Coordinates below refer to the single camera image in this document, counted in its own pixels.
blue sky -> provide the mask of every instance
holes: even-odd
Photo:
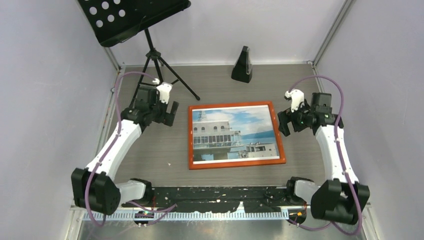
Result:
[[[193,121],[199,117],[197,110],[193,111]],[[229,120],[232,130],[240,130],[242,135],[260,133],[273,130],[268,106],[246,108],[224,108],[219,110],[205,110],[207,120]]]

sea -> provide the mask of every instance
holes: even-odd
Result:
[[[239,151],[242,150],[246,150],[246,145],[250,144],[250,143],[257,143],[260,142],[261,144],[274,144],[275,145],[275,149],[277,149],[278,152],[278,146],[277,146],[277,141],[274,137],[263,137],[263,138],[251,138],[251,139],[242,139],[241,143],[243,144],[243,146],[239,146],[239,147],[233,147],[231,148],[231,152],[229,152],[228,155],[228,159],[238,159],[239,158]],[[205,154],[202,155],[202,158],[205,161],[211,161],[214,160],[214,155],[212,154]]]

black metronome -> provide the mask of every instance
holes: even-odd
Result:
[[[248,46],[243,46],[240,56],[232,69],[231,78],[247,84],[252,80],[252,63]]]

music stand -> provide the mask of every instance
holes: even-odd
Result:
[[[150,60],[153,60],[161,84],[164,79],[159,68],[158,61],[160,61],[177,78],[171,84],[181,82],[197,100],[200,100],[200,97],[154,48],[149,33],[150,26],[190,7],[189,0],[78,0],[78,3],[94,30],[98,42],[105,48],[123,43],[144,30],[150,51],[146,54],[147,60],[143,73],[146,72]],[[130,106],[134,104],[141,84],[154,86],[144,83],[143,78],[142,75],[138,81]]]

framed picture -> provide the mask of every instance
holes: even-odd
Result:
[[[285,163],[272,102],[188,107],[189,169]]]

